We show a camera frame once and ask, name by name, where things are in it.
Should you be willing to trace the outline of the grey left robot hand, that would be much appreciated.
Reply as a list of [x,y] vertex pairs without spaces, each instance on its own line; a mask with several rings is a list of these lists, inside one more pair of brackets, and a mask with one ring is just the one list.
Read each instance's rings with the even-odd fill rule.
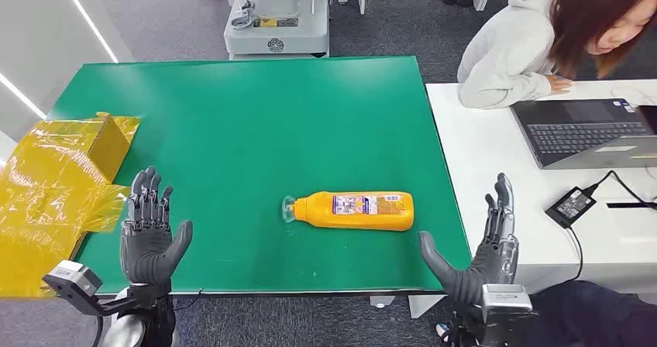
[[120,225],[120,264],[132,285],[169,285],[193,237],[193,222],[184,220],[172,232],[171,186],[160,189],[153,166],[137,173]]

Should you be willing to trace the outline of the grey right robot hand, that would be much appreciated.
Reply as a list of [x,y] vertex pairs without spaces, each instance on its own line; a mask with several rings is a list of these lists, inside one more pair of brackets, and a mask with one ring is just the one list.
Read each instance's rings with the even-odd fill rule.
[[488,204],[487,219],[482,241],[470,265],[464,270],[452,267],[438,253],[433,236],[419,232],[421,257],[442,285],[445,293],[464,304],[481,305],[483,286],[486,284],[512,284],[518,257],[519,240],[514,234],[514,192],[505,173],[497,175],[494,184],[497,196],[485,195]]

